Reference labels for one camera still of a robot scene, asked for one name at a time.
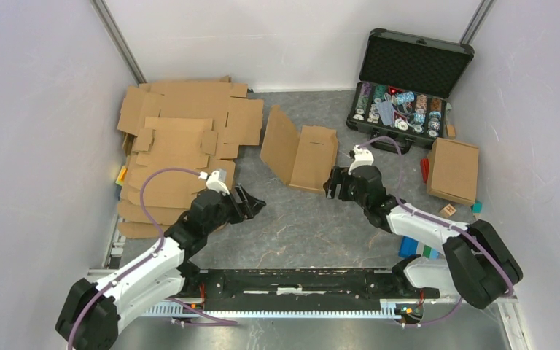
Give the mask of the wooden letter block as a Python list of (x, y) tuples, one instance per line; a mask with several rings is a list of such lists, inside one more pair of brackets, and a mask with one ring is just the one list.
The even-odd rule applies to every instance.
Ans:
[(450, 218), (452, 217), (455, 213), (457, 212), (455, 206), (453, 206), (451, 203), (445, 205), (440, 211), (439, 211), (439, 215), (443, 218)]

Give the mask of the black poker chip case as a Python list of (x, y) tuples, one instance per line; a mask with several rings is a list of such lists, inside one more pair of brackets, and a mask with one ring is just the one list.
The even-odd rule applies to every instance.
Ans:
[(367, 38), (346, 126), (388, 152), (431, 149), (444, 136), (447, 99), (472, 59), (468, 44), (373, 29)]

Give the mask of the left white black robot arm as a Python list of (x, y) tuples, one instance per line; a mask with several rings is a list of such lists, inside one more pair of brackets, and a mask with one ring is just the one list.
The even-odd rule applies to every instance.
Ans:
[(97, 281), (75, 282), (56, 331), (68, 349), (109, 349), (134, 319), (155, 304), (178, 294), (193, 296), (200, 289), (201, 272), (190, 258), (205, 247), (211, 233), (253, 219), (265, 205), (241, 185), (228, 194), (201, 191), (190, 209), (145, 253)]

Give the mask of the teal cube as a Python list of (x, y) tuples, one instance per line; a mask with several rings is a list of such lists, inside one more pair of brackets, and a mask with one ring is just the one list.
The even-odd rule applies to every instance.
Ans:
[(482, 208), (483, 204), (480, 201), (476, 201), (473, 205), (471, 205), (473, 214), (480, 214), (482, 212)]

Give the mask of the blue block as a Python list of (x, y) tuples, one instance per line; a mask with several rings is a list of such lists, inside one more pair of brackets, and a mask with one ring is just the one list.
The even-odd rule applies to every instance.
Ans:
[(437, 259), (439, 258), (440, 253), (430, 246), (420, 243), (412, 238), (403, 236), (400, 243), (398, 256), (406, 258), (412, 255), (421, 255), (427, 258)]

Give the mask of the stack of flat cardboard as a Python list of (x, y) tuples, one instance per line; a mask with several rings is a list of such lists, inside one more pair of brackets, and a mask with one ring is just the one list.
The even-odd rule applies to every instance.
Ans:
[(204, 189), (201, 171), (226, 170), (232, 187), (239, 148), (260, 143), (263, 107), (248, 97), (246, 84), (229, 76), (129, 86), (117, 124), (127, 167), (117, 204), (119, 232), (156, 238), (152, 223), (166, 229)]

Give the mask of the cardboard box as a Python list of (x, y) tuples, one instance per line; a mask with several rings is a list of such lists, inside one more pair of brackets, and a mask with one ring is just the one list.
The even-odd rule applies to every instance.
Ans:
[(467, 206), (476, 202), (479, 160), (477, 146), (437, 138), (427, 158), (429, 195)]
[(286, 186), (323, 193), (337, 154), (335, 129), (318, 125), (297, 129), (278, 105), (271, 107), (260, 158)]

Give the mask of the orange yellow block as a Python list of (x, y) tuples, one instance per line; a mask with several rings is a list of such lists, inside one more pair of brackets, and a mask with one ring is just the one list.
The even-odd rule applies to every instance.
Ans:
[(118, 186), (123, 186), (126, 174), (127, 174), (127, 167), (122, 166), (118, 175), (116, 176), (115, 181), (114, 181), (115, 184), (118, 185)]

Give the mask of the red object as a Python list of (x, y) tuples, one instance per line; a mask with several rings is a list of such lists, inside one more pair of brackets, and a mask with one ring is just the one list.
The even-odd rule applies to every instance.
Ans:
[(420, 169), (423, 183), (427, 184), (429, 179), (429, 158), (424, 157), (420, 160)]

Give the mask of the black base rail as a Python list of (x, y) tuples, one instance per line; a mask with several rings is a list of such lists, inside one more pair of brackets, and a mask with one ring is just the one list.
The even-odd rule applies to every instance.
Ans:
[(208, 269), (176, 297), (207, 311), (375, 311), (382, 299), (438, 298), (391, 268)]

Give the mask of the folded cardboard box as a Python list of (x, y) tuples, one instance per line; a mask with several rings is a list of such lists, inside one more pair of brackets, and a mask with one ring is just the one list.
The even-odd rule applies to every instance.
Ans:
[(427, 158), (429, 195), (467, 206), (476, 202), (479, 160), (477, 146), (437, 138)]

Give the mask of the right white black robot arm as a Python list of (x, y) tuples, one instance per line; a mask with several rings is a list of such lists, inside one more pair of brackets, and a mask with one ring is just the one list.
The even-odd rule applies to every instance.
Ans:
[(512, 295), (524, 277), (491, 223), (482, 219), (456, 222), (421, 211), (389, 194), (375, 166), (334, 166), (324, 191), (328, 198), (356, 203), (373, 227), (439, 252), (454, 289), (475, 308), (484, 309), (496, 299)]

